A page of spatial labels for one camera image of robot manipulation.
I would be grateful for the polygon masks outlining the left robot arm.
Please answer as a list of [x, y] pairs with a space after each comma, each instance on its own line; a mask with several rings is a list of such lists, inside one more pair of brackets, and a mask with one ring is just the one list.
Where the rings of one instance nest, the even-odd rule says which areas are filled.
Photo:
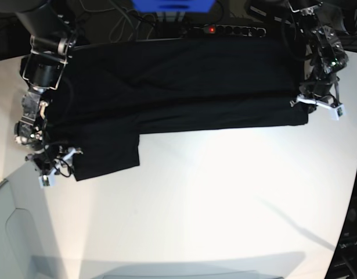
[[[283, 1], [282, 5], [286, 7], [280, 26], [282, 40], [293, 59], [309, 66], [309, 73], [300, 82], [300, 93], [290, 105], [293, 107], [303, 103], [311, 111], [324, 108], [333, 119], [338, 120], [345, 115], [345, 107], [340, 102], [340, 79], [337, 73], [347, 66], [348, 56], [334, 28], [319, 19], [318, 10], [323, 3]], [[297, 56], [289, 46], [286, 36], [286, 20], [289, 16], [296, 17], [294, 28], [306, 45], [304, 56]]]

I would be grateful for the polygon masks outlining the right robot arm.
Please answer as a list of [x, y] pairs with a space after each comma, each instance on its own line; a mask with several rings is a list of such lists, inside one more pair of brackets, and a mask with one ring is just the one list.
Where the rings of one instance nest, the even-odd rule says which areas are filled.
[[30, 149], [26, 160], [34, 165], [40, 183], [47, 187], [54, 176], [62, 174], [61, 167], [72, 171], [72, 157], [80, 152], [65, 143], [50, 142], [46, 130], [46, 109], [51, 103], [46, 93], [58, 89], [78, 32], [50, 1], [19, 12], [17, 17], [31, 35], [31, 50], [21, 75], [28, 90], [21, 99], [23, 113], [15, 124], [15, 141]]

